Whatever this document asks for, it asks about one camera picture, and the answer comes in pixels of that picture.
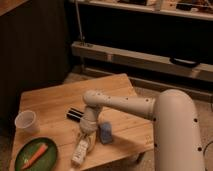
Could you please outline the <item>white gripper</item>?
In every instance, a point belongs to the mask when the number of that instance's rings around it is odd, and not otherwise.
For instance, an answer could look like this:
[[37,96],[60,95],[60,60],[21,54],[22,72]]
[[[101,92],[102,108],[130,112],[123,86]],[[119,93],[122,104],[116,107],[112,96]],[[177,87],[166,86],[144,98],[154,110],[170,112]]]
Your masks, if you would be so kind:
[[89,107],[86,106],[84,110],[84,115],[80,119],[79,127],[80,130],[83,132],[79,132],[77,134],[77,142],[81,141],[85,134],[91,134],[89,135],[89,148],[88,152],[92,151],[95,143],[96,143],[96,130],[98,127],[98,116],[100,114],[100,108],[99,107]]

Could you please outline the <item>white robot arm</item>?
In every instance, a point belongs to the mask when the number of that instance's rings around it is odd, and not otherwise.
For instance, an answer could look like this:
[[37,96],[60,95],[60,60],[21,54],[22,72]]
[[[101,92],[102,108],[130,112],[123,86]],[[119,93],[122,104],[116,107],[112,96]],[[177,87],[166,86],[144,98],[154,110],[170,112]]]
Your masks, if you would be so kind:
[[89,90],[83,101],[83,134],[97,130],[103,107],[130,113],[153,121],[155,171],[205,171],[197,110],[185,92],[168,89],[152,99],[109,96]]

